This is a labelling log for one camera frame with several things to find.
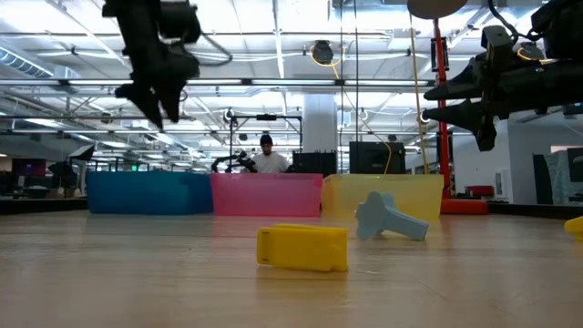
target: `wooden table surface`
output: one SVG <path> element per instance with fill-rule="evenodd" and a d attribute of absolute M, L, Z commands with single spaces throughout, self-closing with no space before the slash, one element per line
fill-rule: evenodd
<path fill-rule="evenodd" d="M 347 273 L 258 266 L 275 221 L 346 227 Z M 0 218 L 0 327 L 582 327 L 583 243 L 564 221 L 444 217 L 426 241 L 355 221 Z"/>

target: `red base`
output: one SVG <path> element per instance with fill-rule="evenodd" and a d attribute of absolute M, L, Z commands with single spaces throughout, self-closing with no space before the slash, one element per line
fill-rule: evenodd
<path fill-rule="evenodd" d="M 483 200 L 441 200 L 442 214 L 487 215 L 488 204 Z"/>

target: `man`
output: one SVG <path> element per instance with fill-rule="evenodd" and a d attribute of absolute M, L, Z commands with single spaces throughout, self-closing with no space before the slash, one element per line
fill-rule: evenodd
<path fill-rule="evenodd" d="M 288 168 L 288 161 L 284 156 L 271 151 L 273 140 L 269 135 L 261 136 L 260 140 L 262 154 L 255 155 L 253 161 L 256 164 L 258 173 L 283 173 Z"/>

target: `light blue t-shaped block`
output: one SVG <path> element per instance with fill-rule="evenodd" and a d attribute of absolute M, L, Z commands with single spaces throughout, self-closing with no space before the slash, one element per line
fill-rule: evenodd
<path fill-rule="evenodd" d="M 429 223 L 404 214 L 394 207 L 393 194 L 372 191 L 366 202 L 356 210 L 358 230 L 356 236 L 367 240 L 383 231 L 401 233 L 409 238 L 424 241 Z"/>

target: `pink plastic bin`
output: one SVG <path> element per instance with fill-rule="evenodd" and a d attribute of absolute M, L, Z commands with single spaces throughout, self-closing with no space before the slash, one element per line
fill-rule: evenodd
<path fill-rule="evenodd" d="M 322 174 L 210 175 L 219 216 L 318 217 Z"/>

